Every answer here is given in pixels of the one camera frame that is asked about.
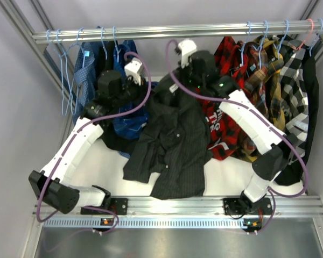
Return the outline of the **dark grey pinstripe shirt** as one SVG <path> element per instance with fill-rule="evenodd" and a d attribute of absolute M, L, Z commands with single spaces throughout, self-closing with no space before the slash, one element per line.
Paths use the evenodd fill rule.
<path fill-rule="evenodd" d="M 152 197 L 202 196 L 204 166 L 212 153 L 207 148 L 210 132 L 199 102 L 166 75 L 146 107 L 149 120 L 123 168 L 124 180 L 148 183 L 151 174 L 158 173 Z"/>

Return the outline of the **light blue wire hanger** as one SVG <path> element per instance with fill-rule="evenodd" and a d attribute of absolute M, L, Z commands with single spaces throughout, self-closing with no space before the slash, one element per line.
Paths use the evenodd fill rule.
<path fill-rule="evenodd" d="M 76 104 L 74 104 L 74 91 L 73 83 L 69 80 L 68 72 L 68 52 L 69 49 L 65 49 L 62 45 L 59 35 L 61 30 L 56 30 L 57 45 L 61 48 L 61 54 L 59 54 L 60 68 L 61 68 L 61 114 L 65 117 L 67 114 L 75 114 Z"/>

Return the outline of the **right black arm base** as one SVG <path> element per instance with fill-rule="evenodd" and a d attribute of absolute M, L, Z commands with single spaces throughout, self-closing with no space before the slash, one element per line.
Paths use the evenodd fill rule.
<path fill-rule="evenodd" d="M 243 216 L 262 216 L 272 214 L 272 204 L 270 198 L 264 197 L 261 200 L 252 203 L 249 199 L 240 197 L 230 197 L 223 199 L 224 214 L 234 219 L 240 219 Z"/>

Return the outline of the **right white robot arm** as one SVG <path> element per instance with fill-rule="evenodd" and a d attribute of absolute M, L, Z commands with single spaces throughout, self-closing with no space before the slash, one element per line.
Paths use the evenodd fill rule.
<path fill-rule="evenodd" d="M 274 127 L 231 77 L 220 77 L 215 72 L 214 57 L 209 51 L 199 51 L 197 47 L 189 50 L 177 47 L 175 52 L 181 57 L 181 77 L 186 82 L 195 82 L 205 94 L 190 90 L 176 77 L 173 78 L 174 82 L 191 96 L 217 102 L 220 110 L 232 118 L 256 145 L 260 157 L 252 163 L 254 173 L 238 199 L 245 212 L 256 210 L 272 182 L 288 165 L 291 155 L 298 154 L 295 149 L 296 136 L 287 135 Z"/>

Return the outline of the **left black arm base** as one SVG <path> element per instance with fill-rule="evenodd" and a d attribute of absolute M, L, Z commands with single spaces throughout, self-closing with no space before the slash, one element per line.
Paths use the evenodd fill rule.
<path fill-rule="evenodd" d="M 99 206 L 100 209 L 109 210 L 117 215 L 126 215 L 127 214 L 127 206 L 128 206 L 128 199 L 127 198 L 112 197 L 111 192 L 106 190 L 105 188 L 102 188 L 97 185 L 92 185 L 92 187 L 95 187 L 95 188 L 101 190 L 105 194 L 102 204 Z M 82 207 L 80 214 L 81 215 L 99 215 L 99 214 L 108 214 L 108 213 L 104 212 L 104 211 L 85 209 L 84 207 Z"/>

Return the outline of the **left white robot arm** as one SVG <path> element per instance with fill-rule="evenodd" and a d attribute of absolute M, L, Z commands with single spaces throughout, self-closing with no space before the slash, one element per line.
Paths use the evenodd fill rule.
<path fill-rule="evenodd" d="M 68 214 L 76 207 L 105 212 L 109 192 L 96 185 L 77 187 L 70 185 L 72 176 L 91 145 L 103 134 L 100 122 L 129 115 L 139 110 L 151 92 L 151 82 L 147 83 L 145 98 L 134 109 L 127 112 L 98 117 L 79 119 L 74 130 L 61 146 L 54 158 L 42 169 L 33 171 L 29 176 L 34 193 L 38 197 L 36 217 L 45 222 L 57 212 Z"/>

